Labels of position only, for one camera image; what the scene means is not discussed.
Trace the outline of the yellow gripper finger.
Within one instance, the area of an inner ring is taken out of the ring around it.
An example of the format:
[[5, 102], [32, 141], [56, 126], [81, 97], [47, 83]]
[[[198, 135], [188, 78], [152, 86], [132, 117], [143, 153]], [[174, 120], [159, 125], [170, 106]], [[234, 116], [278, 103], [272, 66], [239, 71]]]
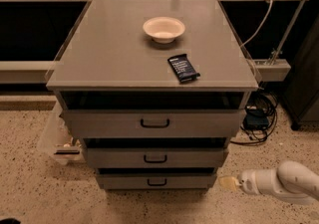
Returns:
[[222, 188], [230, 191], [236, 191], [239, 187], [239, 181], [234, 176], [222, 176], [218, 178], [219, 184]]

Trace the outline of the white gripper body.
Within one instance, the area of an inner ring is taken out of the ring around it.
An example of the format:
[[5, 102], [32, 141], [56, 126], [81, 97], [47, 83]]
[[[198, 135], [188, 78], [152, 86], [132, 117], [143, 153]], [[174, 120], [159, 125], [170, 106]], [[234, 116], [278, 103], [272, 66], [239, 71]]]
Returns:
[[275, 168], [248, 169], [238, 175], [240, 188], [249, 195], [272, 195], [279, 190], [279, 180]]

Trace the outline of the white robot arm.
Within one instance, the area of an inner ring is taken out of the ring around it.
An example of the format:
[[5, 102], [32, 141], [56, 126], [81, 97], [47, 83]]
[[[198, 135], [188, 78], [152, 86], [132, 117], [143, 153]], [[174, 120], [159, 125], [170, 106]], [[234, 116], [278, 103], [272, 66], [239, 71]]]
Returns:
[[270, 195], [292, 204], [308, 205], [319, 200], [319, 175], [292, 160], [270, 169], [246, 169], [237, 176], [219, 176], [218, 182], [231, 191], [240, 189], [248, 195]]

